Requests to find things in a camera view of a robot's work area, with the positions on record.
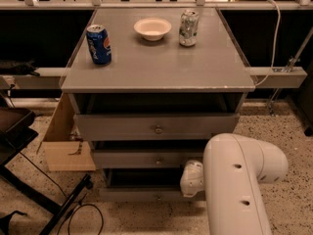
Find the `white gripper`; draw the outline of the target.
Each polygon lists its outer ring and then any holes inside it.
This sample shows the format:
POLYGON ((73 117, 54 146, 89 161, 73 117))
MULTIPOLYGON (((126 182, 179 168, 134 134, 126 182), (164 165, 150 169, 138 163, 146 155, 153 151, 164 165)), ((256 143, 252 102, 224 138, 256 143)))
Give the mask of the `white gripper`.
POLYGON ((197 160, 188 160, 180 179, 180 189, 186 198, 193 198, 204 190, 203 166, 197 160))

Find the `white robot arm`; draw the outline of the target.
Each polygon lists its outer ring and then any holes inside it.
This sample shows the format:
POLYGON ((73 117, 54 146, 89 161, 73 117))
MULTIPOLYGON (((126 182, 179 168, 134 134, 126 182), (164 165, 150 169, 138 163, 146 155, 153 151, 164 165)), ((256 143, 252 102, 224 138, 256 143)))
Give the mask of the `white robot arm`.
POLYGON ((224 133, 208 141, 200 162, 186 162, 180 187, 187 198, 205 193, 209 235, 272 235, 259 185, 282 181, 288 169, 276 145, 224 133))

